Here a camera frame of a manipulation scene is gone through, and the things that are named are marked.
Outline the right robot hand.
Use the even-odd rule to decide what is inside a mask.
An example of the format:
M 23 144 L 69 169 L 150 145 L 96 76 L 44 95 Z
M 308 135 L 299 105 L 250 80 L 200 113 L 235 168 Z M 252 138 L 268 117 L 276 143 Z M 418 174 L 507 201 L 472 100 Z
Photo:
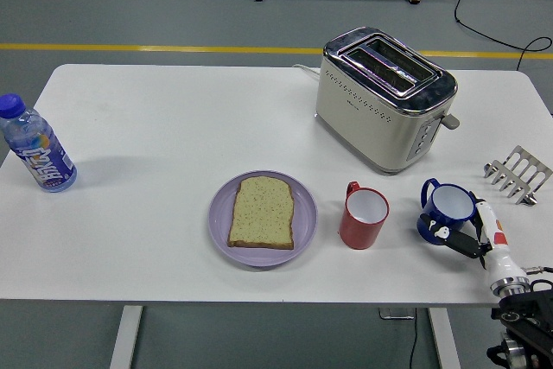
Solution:
M 529 278 L 512 259 L 502 225 L 486 200 L 476 200 L 475 214 L 470 219 L 477 231 L 476 239 L 436 221 L 427 213 L 422 213 L 419 220 L 423 230 L 440 245 L 466 257 L 480 259 L 487 271 L 488 285 L 494 295 L 505 297 L 525 293 L 530 289 Z

